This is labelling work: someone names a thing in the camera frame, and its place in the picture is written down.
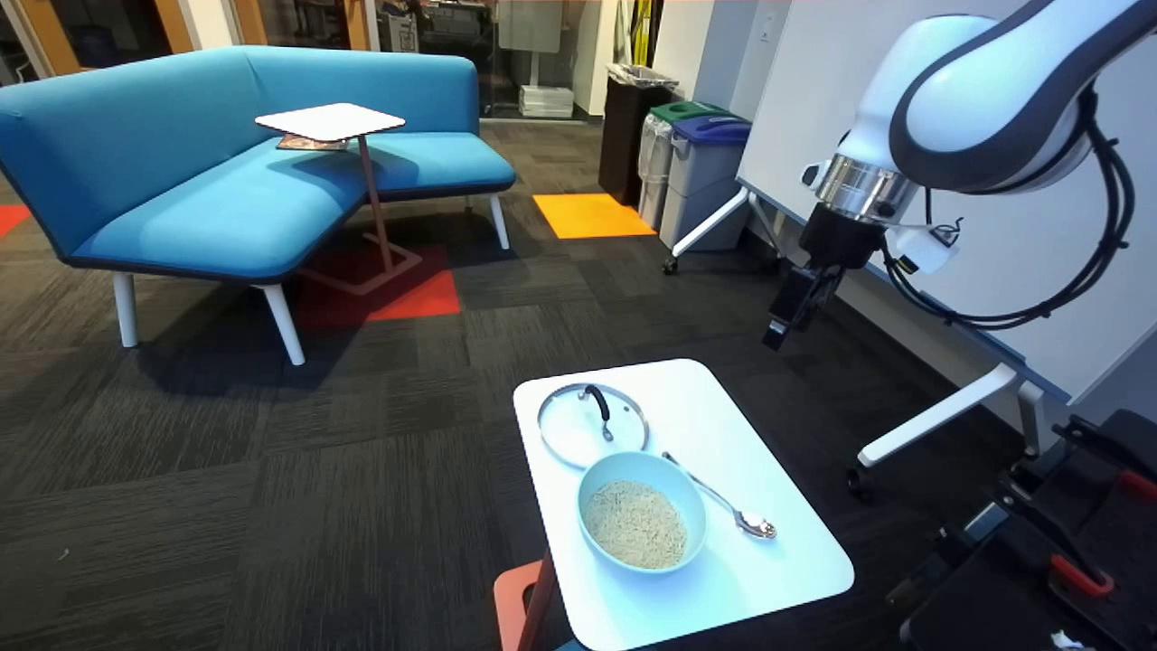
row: cable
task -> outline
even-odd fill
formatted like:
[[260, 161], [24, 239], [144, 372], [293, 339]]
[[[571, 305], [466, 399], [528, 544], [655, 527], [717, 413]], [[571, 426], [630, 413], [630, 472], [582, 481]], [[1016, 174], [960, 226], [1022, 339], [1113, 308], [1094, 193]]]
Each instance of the cable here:
[[[1019, 308], [1019, 310], [965, 316], [965, 310], [952, 310], [947, 305], [924, 297], [923, 290], [914, 290], [908, 281], [908, 274], [902, 274], [902, 263], [890, 253], [890, 246], [883, 246], [887, 274], [895, 287], [895, 292], [902, 299], [919, 305], [930, 316], [936, 316], [943, 323], [970, 327], [970, 328], [1016, 328], [1022, 323], [1048, 319], [1061, 305], [1069, 305], [1081, 292], [1087, 292], [1101, 280], [1101, 272], [1110, 268], [1116, 251], [1124, 251], [1124, 231], [1128, 231], [1131, 215], [1135, 215], [1135, 184], [1131, 184], [1131, 174], [1128, 174], [1124, 161], [1116, 157], [1113, 140], [1094, 122], [1094, 93], [1090, 92], [1081, 93], [1081, 133], [1087, 139], [1090, 157], [1094, 157], [1100, 174], [1101, 174], [1101, 184], [1107, 184], [1107, 226], [1101, 226], [1101, 235], [1100, 235], [1094, 251], [1087, 253], [1081, 272], [1061, 290], [1055, 290], [1041, 305], [1031, 305], [1031, 308]], [[924, 193], [924, 226], [932, 226], [932, 197], [930, 193]]]

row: dark carpet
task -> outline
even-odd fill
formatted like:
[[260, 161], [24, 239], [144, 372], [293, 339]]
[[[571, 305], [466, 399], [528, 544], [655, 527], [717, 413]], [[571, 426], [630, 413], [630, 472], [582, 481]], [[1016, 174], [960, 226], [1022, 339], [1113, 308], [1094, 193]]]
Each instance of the dark carpet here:
[[669, 280], [656, 239], [554, 241], [530, 197], [597, 193], [597, 122], [484, 139], [519, 170], [513, 253], [484, 202], [395, 205], [464, 316], [307, 328], [305, 369], [246, 287], [139, 280], [118, 350], [106, 272], [32, 221], [0, 241], [0, 648], [494, 648], [491, 579], [547, 550], [511, 390], [655, 360], [705, 362], [855, 562], [847, 597], [669, 648], [895, 648], [894, 586], [1016, 433], [970, 413], [848, 496], [852, 454], [952, 390], [936, 372], [843, 305], [767, 350], [777, 272], [750, 251]]

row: couch leg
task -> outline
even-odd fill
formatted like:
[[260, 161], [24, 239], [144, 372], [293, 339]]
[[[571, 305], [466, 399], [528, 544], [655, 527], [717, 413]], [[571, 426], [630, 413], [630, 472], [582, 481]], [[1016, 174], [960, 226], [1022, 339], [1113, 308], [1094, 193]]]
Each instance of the couch leg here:
[[111, 299], [115, 299], [115, 328], [124, 347], [138, 347], [138, 305], [133, 305], [133, 274], [111, 274]]
[[506, 218], [501, 218], [499, 197], [491, 197], [491, 221], [494, 221], [494, 231], [499, 231], [499, 246], [511, 251]]
[[280, 333], [288, 362], [305, 366], [305, 350], [300, 350], [296, 327], [293, 327], [293, 316], [288, 316], [288, 305], [286, 305], [286, 290], [280, 287], [260, 287], [260, 292], [262, 292], [267, 310], [279, 323], [279, 333]]

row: door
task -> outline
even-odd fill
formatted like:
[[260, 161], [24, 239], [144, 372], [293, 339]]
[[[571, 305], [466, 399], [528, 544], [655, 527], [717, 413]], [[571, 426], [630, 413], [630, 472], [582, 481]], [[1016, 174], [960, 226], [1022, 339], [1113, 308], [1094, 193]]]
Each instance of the door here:
[[15, 0], [54, 76], [192, 52], [182, 0]]
[[231, 0], [242, 45], [370, 52], [366, 0]]

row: yellow floor mat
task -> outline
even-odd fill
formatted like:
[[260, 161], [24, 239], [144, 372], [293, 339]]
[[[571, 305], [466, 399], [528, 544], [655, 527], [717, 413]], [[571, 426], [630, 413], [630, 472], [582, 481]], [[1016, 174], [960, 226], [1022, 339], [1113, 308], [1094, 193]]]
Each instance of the yellow floor mat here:
[[536, 197], [556, 239], [638, 239], [649, 226], [616, 197]]

